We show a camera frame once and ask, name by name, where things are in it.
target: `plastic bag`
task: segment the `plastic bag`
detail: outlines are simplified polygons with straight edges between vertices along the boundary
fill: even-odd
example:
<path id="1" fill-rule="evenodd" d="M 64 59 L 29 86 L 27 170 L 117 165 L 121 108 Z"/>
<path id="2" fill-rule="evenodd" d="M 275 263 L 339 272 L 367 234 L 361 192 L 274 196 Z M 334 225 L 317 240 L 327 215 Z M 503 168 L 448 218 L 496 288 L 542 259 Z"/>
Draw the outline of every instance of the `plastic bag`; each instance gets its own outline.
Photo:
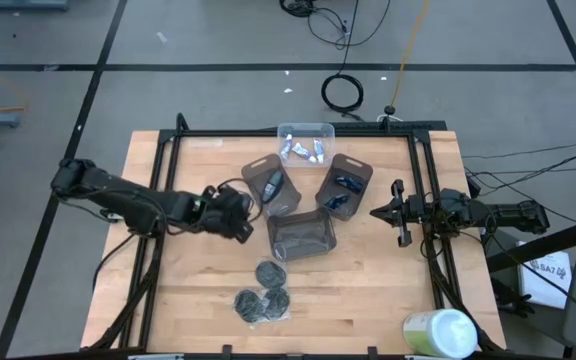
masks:
<path id="1" fill-rule="evenodd" d="M 244 289 L 235 297 L 234 309 L 245 322 L 259 324 L 290 319 L 290 295 L 283 263 L 260 259 L 255 277 L 264 290 Z"/>

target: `clear plastic container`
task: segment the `clear plastic container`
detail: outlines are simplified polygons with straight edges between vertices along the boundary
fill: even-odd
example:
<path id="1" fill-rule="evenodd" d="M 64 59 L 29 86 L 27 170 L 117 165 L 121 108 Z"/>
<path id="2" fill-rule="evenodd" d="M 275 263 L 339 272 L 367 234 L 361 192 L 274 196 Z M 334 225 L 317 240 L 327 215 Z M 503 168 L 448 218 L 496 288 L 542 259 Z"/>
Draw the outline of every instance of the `clear plastic container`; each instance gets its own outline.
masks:
<path id="1" fill-rule="evenodd" d="M 287 138 L 290 135 L 290 149 Z M 315 151 L 315 139 L 321 141 L 323 154 Z M 295 145 L 306 149 L 311 157 L 293 151 Z M 285 167 L 329 167 L 335 156 L 335 128 L 326 123 L 285 123 L 277 127 L 277 155 Z"/>

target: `wooden table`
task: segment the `wooden table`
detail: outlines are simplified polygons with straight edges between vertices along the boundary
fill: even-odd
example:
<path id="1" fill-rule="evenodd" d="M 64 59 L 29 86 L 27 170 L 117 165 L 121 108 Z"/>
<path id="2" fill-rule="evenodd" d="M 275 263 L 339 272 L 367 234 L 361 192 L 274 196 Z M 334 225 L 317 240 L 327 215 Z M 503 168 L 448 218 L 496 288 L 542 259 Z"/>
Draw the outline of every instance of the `wooden table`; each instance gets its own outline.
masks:
<path id="1" fill-rule="evenodd" d="M 157 136 L 153 131 L 133 133 L 124 178 L 148 185 Z M 467 192 L 455 133 L 431 132 L 431 139 L 440 187 Z M 363 354 L 368 346 L 377 346 L 380 354 L 410 353 L 402 322 L 413 312 L 433 309 L 428 265 L 419 252 L 421 228 L 411 225 L 413 244 L 399 248 L 398 231 L 368 214 L 390 201 L 390 185 L 397 178 L 404 181 L 404 196 L 414 193 L 407 142 L 338 137 L 336 147 L 338 153 L 372 165 L 373 177 L 357 214 L 348 222 L 333 220 L 337 247 L 287 263 L 291 319 L 253 329 L 233 310 L 238 291 L 260 287 L 254 270 L 260 258 L 270 256 L 263 219 L 253 223 L 255 232 L 244 245 L 209 234 L 168 236 L 148 351 L 219 353 L 222 345 L 231 344 L 237 353 Z M 275 138 L 183 138 L 174 188 L 201 193 L 206 185 L 240 177 L 243 165 L 274 151 Z M 418 152 L 423 159 L 420 145 Z M 425 161 L 420 163 L 424 188 L 430 189 Z M 166 169 L 164 162 L 161 184 Z M 288 169 L 302 194 L 297 212 L 315 209 L 315 193 L 326 172 Z M 105 252 L 126 235 L 123 224 L 112 225 Z M 82 345 L 97 340 L 123 307 L 136 244 L 101 271 Z M 492 340 L 505 347 L 481 244 L 467 236 L 452 244 L 464 304 Z M 135 319 L 141 324 L 141 310 Z M 139 326 L 134 329 L 131 344 L 136 344 Z"/>

